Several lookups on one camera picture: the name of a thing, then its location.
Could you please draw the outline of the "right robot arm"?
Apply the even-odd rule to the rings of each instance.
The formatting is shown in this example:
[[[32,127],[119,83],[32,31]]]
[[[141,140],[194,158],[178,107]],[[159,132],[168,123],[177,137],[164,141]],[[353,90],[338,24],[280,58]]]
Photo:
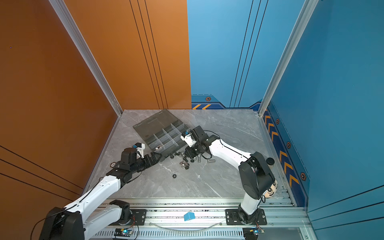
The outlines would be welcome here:
[[[272,172],[273,158],[265,158],[261,153],[253,154],[236,149],[225,143],[221,137],[198,126],[182,132],[181,139],[188,145],[185,155],[193,159],[204,153],[218,157],[239,171],[245,196],[236,211],[230,210],[228,225],[266,225],[266,215],[260,204],[271,198],[278,189],[278,182]]]

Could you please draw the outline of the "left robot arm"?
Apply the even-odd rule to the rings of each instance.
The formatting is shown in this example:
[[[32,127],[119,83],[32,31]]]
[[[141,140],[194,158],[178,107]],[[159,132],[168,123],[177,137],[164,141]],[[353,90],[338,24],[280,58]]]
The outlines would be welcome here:
[[[134,181],[133,174],[156,165],[162,154],[144,154],[145,145],[137,143],[122,152],[121,160],[88,192],[63,208],[53,208],[43,219],[41,240],[89,240],[112,223],[132,225],[130,204],[114,200],[97,214],[94,211],[112,194]]]

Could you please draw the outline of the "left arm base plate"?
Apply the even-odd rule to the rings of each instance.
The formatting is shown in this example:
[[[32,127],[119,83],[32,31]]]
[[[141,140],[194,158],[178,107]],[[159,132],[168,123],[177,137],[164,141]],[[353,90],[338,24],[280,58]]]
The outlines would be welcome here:
[[[146,221],[147,210],[145,209],[131,209],[127,220],[123,220],[119,223],[120,226],[132,227],[132,226],[143,226]]]

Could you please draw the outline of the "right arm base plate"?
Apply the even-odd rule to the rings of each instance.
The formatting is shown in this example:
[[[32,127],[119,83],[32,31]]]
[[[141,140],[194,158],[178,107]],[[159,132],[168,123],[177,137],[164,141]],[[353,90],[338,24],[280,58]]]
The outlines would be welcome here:
[[[257,209],[252,215],[246,214],[241,209],[227,209],[226,210],[226,223],[229,226],[234,225],[259,225],[266,226],[267,217],[263,209]]]

